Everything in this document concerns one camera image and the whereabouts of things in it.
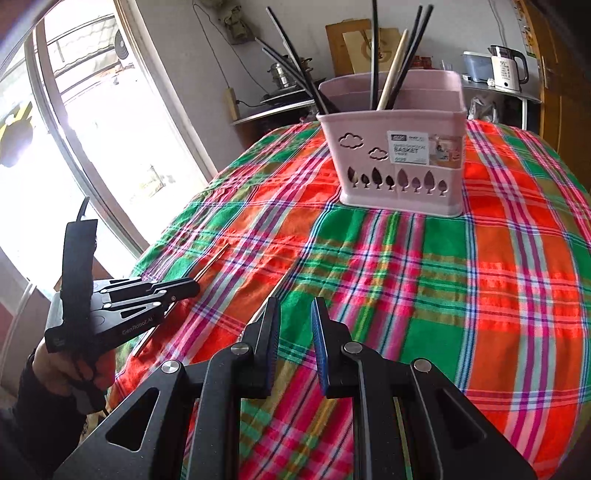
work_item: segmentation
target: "electric kettle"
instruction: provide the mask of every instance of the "electric kettle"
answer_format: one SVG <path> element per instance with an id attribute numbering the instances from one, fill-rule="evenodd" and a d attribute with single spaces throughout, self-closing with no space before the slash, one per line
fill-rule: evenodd
<path id="1" fill-rule="evenodd" d="M 520 51 L 500 45 L 491 45 L 488 51 L 492 53 L 492 73 L 495 77 L 495 86 L 520 92 L 521 85 L 527 83 L 530 79 L 525 56 Z M 525 72 L 522 79 L 519 78 L 516 57 L 521 60 Z"/>

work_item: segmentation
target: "kitchen appliance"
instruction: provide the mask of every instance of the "kitchen appliance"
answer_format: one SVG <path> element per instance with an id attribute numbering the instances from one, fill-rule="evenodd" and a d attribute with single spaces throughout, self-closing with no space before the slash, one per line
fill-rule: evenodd
<path id="1" fill-rule="evenodd" d="M 283 55 L 283 57 L 287 61 L 289 61 L 290 63 L 293 63 L 287 55 Z M 312 68 L 308 67 L 308 62 L 310 62 L 311 60 L 312 59 L 300 58 L 301 65 L 302 65 L 303 69 L 307 72 L 312 71 Z M 275 85 L 277 85 L 277 88 L 279 90 L 285 89 L 285 88 L 291 88 L 291 87 L 294 87 L 297 85 L 296 81 L 293 79 L 293 77 L 285 71 L 285 68 L 283 68 L 283 65 L 281 65 L 281 63 L 279 63 L 279 62 L 273 63 L 271 65 L 271 68 L 269 70 L 267 70 L 267 72 L 270 73 L 271 75 L 273 75 L 273 82 L 275 83 Z"/>
<path id="2" fill-rule="evenodd" d="M 492 55 L 489 53 L 478 53 L 475 51 L 464 52 L 464 64 L 466 73 L 473 82 L 486 83 L 488 79 L 494 78 L 492 71 Z"/>
<path id="3" fill-rule="evenodd" d="M 495 86 L 500 89 L 521 91 L 521 85 L 527 83 L 530 79 L 530 73 L 527 70 L 527 60 L 525 56 L 517 50 L 502 47 L 500 45 L 491 45 L 488 51 L 492 53 L 492 71 L 495 79 Z M 519 78 L 517 62 L 519 58 L 523 65 L 524 77 Z"/>

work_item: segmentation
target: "wooden door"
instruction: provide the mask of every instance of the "wooden door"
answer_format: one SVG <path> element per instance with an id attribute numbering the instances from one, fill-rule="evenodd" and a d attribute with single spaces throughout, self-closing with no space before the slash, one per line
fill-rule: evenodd
<path id="1" fill-rule="evenodd" d="M 544 15 L 521 0 L 540 62 L 540 135 L 591 189 L 591 84 Z"/>

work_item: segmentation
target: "metal pot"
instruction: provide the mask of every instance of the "metal pot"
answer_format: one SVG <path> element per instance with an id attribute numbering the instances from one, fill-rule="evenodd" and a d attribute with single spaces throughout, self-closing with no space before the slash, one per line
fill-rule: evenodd
<path id="1" fill-rule="evenodd" d="M 291 64 L 293 64 L 293 62 L 291 61 L 290 58 L 288 58 L 287 55 L 283 55 L 283 57 L 285 59 L 287 59 L 287 61 L 289 61 Z M 308 63 L 311 60 L 312 59 L 300 58 L 301 65 L 304 68 L 304 70 L 307 72 L 312 71 L 312 68 L 308 67 Z M 269 70 L 267 70 L 267 72 L 271 73 L 273 75 L 273 82 L 275 83 L 275 85 L 277 85 L 277 88 L 279 88 L 279 90 L 284 89 L 284 88 L 293 87 L 294 85 L 296 85 L 296 81 L 291 77 L 291 75 L 289 73 L 287 73 L 285 71 L 285 69 L 283 68 L 281 63 L 272 64 L 271 68 Z"/>

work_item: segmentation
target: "cloud cutout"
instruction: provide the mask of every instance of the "cloud cutout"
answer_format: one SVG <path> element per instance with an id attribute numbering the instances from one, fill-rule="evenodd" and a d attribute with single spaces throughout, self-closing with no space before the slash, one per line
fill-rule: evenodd
<path id="1" fill-rule="evenodd" d="M 345 148 L 359 148 L 363 147 L 363 138 L 359 135 L 345 134 L 344 137 L 339 138 L 339 144 Z"/>
<path id="2" fill-rule="evenodd" d="M 375 147 L 369 151 L 369 158 L 372 160 L 386 160 L 388 158 L 388 152 L 381 148 Z"/>

